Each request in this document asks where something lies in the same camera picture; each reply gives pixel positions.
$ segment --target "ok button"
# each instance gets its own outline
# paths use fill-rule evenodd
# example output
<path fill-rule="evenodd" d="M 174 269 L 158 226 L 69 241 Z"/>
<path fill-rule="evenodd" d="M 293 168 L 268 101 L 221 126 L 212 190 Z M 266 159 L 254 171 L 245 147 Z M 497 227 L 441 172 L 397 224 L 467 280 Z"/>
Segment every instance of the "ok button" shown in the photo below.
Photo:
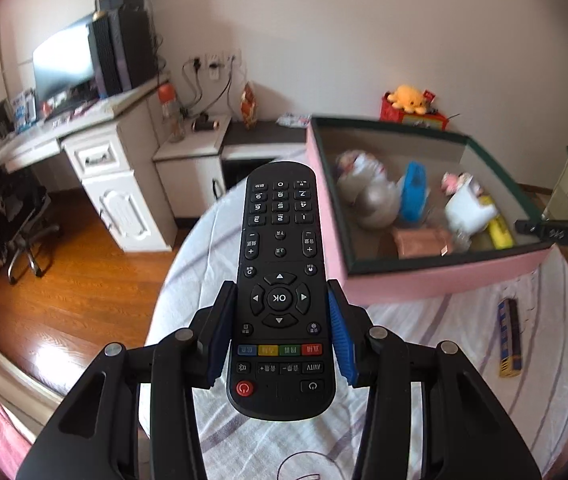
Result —
<path fill-rule="evenodd" d="M 269 292 L 269 307 L 273 310 L 286 310 L 293 303 L 293 295 L 290 290 L 279 286 Z"/>

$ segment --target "blue button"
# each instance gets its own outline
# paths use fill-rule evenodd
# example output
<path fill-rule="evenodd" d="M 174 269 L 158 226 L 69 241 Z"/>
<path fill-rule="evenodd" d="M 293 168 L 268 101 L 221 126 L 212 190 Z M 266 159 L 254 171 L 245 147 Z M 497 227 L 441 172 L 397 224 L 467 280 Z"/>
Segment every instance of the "blue button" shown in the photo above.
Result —
<path fill-rule="evenodd" d="M 237 345 L 237 355 L 257 355 L 257 345 Z"/>

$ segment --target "metal screw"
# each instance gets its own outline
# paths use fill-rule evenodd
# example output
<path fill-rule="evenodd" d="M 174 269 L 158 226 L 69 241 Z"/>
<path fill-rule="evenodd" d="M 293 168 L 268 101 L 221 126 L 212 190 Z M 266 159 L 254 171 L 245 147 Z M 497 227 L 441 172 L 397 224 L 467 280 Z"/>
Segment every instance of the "metal screw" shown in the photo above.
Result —
<path fill-rule="evenodd" d="M 442 346 L 442 352 L 448 355 L 454 355 L 459 350 L 459 346 L 457 346 L 452 341 L 443 341 L 441 346 Z"/>
<path fill-rule="evenodd" d="M 383 326 L 372 326 L 368 329 L 368 335 L 373 339 L 386 339 L 388 331 Z"/>
<path fill-rule="evenodd" d="M 106 345 L 106 348 L 104 349 L 104 353 L 108 357 L 115 357 L 121 351 L 122 351 L 122 345 L 120 345 L 120 343 L 108 344 L 108 345 Z"/>
<path fill-rule="evenodd" d="M 188 341 L 193 336 L 193 331 L 190 328 L 181 328 L 175 332 L 175 338 L 177 341 Z"/>

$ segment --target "clear plastic bottle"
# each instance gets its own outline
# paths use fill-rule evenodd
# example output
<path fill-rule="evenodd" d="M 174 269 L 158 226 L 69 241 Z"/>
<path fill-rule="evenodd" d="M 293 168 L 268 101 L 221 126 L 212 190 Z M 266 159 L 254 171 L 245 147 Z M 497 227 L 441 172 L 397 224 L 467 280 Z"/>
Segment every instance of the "clear plastic bottle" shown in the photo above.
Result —
<path fill-rule="evenodd" d="M 168 123 L 171 128 L 172 136 L 170 141 L 180 142 L 186 136 L 186 130 L 181 120 L 175 88 L 170 83 L 164 83 L 157 89 L 157 95 L 160 98 L 163 120 L 165 123 Z"/>

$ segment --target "red button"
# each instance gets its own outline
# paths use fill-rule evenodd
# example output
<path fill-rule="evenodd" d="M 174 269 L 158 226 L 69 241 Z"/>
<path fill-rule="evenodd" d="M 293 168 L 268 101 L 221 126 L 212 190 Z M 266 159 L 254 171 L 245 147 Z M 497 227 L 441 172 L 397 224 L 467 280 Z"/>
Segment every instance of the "red button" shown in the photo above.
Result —
<path fill-rule="evenodd" d="M 321 355 L 321 343 L 302 345 L 302 355 Z"/>
<path fill-rule="evenodd" d="M 235 390 L 242 397 L 251 396 L 254 389 L 255 388 L 253 387 L 253 383 L 251 383 L 250 381 L 239 381 L 237 383 L 237 386 L 235 386 Z"/>

